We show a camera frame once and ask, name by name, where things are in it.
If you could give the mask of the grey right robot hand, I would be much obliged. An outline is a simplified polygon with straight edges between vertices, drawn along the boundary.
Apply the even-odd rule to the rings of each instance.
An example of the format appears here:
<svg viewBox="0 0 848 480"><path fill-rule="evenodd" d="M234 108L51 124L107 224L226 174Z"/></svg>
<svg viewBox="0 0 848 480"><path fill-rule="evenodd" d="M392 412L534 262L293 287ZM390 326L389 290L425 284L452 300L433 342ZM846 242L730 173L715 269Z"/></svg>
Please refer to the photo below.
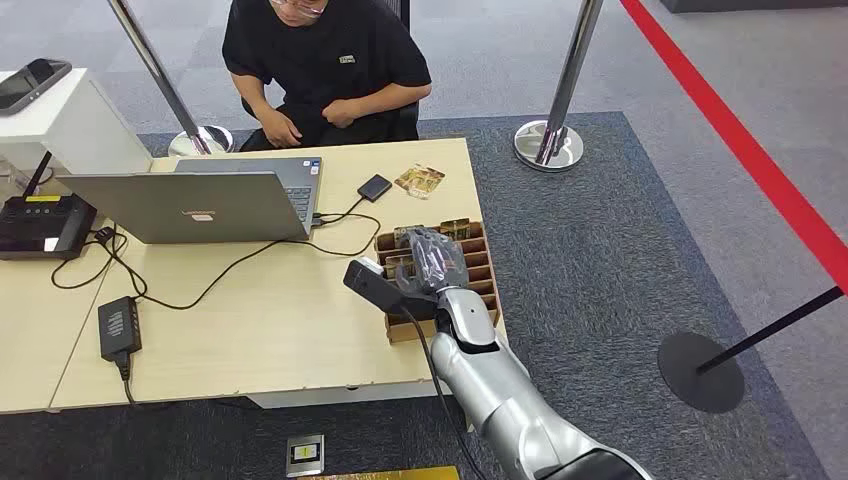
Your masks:
<svg viewBox="0 0 848 480"><path fill-rule="evenodd" d="M462 248L450 237L425 227L410 227L400 240L411 249L414 274L398 267L395 280L405 293L436 294L446 288L466 288L469 274Z"/></svg>

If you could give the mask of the person's left hand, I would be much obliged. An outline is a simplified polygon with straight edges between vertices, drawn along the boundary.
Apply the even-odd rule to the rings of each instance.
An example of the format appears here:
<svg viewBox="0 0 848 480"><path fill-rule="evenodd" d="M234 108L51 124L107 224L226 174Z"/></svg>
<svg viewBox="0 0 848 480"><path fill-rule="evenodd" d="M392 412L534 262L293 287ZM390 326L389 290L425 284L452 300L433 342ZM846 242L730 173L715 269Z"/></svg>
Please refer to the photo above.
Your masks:
<svg viewBox="0 0 848 480"><path fill-rule="evenodd" d="M337 128L347 128L360 117L359 100L334 100L322 110L322 116Z"/></svg>

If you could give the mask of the person's right hand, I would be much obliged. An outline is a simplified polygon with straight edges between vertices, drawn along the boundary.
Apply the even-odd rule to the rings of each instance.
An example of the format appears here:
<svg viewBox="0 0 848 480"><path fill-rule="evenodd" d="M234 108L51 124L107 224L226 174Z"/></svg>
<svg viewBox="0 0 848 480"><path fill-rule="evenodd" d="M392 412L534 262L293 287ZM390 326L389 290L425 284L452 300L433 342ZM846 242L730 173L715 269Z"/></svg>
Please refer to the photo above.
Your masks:
<svg viewBox="0 0 848 480"><path fill-rule="evenodd" d="M302 134L293 121L282 112L266 105L255 111L262 130L275 148L290 148L301 145Z"/></svg>

